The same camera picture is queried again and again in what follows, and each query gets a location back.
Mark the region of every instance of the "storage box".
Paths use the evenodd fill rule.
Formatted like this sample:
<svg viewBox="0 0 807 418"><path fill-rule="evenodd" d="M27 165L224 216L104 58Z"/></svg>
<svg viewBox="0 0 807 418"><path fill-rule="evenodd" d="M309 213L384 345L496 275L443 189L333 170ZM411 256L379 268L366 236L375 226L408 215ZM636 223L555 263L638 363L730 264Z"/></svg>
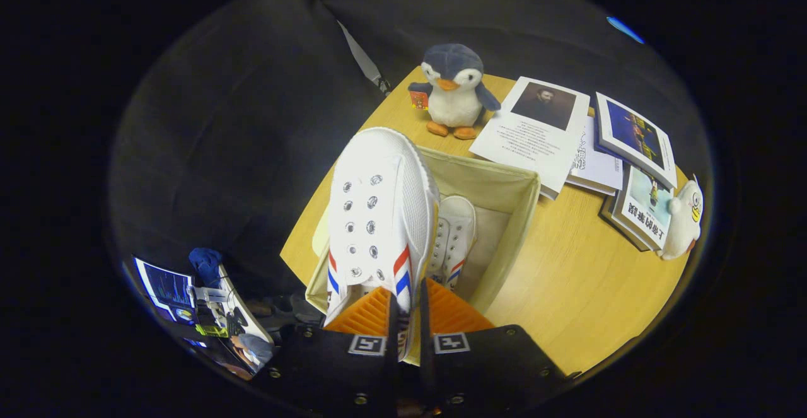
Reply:
<svg viewBox="0 0 807 418"><path fill-rule="evenodd" d="M441 197L459 194L476 207L478 240L462 267L455 293L484 314L504 284L524 243L535 213L541 180L534 171L418 148L432 171ZM320 227L323 226L325 220L320 221ZM321 245L313 247L320 254L320 260L306 288L306 300L325 313L328 307L328 243L323 241ZM419 325L419 311L415 307L412 324ZM414 344L404 361L419 365L420 337L415 338Z"/></svg>

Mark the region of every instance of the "wooden table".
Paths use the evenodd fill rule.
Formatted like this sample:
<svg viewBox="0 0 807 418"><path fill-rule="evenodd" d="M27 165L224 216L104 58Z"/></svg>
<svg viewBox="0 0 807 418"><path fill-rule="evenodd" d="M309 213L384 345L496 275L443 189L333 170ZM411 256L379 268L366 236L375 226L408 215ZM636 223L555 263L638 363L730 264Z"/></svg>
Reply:
<svg viewBox="0 0 807 418"><path fill-rule="evenodd" d="M478 157L468 151L473 141L426 130L429 113L412 108L409 101L406 87L413 81L426 81L420 67L376 108L361 130L391 127L417 145ZM499 101L516 84L490 75L482 81ZM490 116L479 120L477 132ZM305 284L318 260L311 237L328 205L332 174L331 167L280 253ZM686 182L680 169L678 182ZM654 252L638 252L600 219L602 202L603 195L573 185L564 186L554 202L541 196L516 263L485 312L493 324L521 325L566 374L591 369L637 337L670 297L688 258L664 261Z"/></svg>

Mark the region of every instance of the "monitor screen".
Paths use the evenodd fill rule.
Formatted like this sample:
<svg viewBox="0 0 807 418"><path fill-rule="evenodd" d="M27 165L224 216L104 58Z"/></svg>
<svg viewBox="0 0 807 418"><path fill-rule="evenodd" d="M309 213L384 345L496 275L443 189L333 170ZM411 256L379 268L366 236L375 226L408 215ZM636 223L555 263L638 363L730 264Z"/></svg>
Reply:
<svg viewBox="0 0 807 418"><path fill-rule="evenodd" d="M137 257L134 260L152 303L162 310L158 313L163 317L168 314L174 322L196 324L195 305L188 294L190 275L162 269Z"/></svg>
<svg viewBox="0 0 807 418"><path fill-rule="evenodd" d="M195 345L196 347L204 347L205 349L207 349L207 344L203 343L201 340L192 340L186 337L184 337L183 339L186 340L190 345Z"/></svg>

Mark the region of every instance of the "canvas shoe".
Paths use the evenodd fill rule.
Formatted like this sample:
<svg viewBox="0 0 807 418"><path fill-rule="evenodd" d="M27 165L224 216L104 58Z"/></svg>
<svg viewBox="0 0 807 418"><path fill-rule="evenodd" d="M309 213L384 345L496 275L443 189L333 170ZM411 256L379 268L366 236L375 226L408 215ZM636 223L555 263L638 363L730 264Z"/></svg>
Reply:
<svg viewBox="0 0 807 418"><path fill-rule="evenodd" d="M476 210L473 204L462 196L443 199L440 202L434 252L426 267L427 276L453 292L468 252L475 242Z"/></svg>
<svg viewBox="0 0 807 418"><path fill-rule="evenodd" d="M398 303L398 358L406 357L415 327L409 316L432 255L439 202L420 151L403 134L369 128L348 142L331 185L326 329L368 334L358 323L342 329L332 323L383 287Z"/></svg>

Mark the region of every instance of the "stack of books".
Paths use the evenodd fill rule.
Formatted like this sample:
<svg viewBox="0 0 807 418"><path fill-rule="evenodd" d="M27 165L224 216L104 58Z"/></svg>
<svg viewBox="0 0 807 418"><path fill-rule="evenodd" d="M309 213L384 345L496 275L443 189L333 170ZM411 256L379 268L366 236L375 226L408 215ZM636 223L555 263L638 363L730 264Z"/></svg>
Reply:
<svg viewBox="0 0 807 418"><path fill-rule="evenodd" d="M596 122L586 119L566 182L613 196L622 189L622 160L595 150Z"/></svg>
<svg viewBox="0 0 807 418"><path fill-rule="evenodd" d="M607 195L600 215L640 251L664 246L668 203L677 188L669 136L637 111L596 93L522 76L472 153L537 171L541 194L565 183Z"/></svg>
<svg viewBox="0 0 807 418"><path fill-rule="evenodd" d="M600 217L622 232L639 251L664 247L671 215L672 191L658 186L642 169L626 165L622 190L606 197Z"/></svg>

